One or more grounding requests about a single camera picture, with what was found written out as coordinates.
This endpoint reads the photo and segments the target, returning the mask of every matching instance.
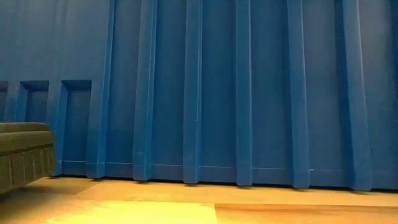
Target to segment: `blue corrugated metal wall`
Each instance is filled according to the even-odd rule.
[[[55,175],[398,189],[398,1],[2,0],[0,50]]]

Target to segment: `upholstered couch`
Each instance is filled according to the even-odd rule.
[[[55,168],[54,136],[42,123],[0,123],[0,194]]]

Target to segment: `rectangular niche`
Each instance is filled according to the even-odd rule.
[[[60,103],[64,111],[63,173],[85,175],[91,81],[62,81]]]
[[[21,85],[20,97],[26,102],[25,121],[45,123],[50,82],[23,81]]]

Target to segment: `light wood flooring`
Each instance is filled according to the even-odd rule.
[[[43,178],[0,195],[0,223],[398,223],[398,194]]]

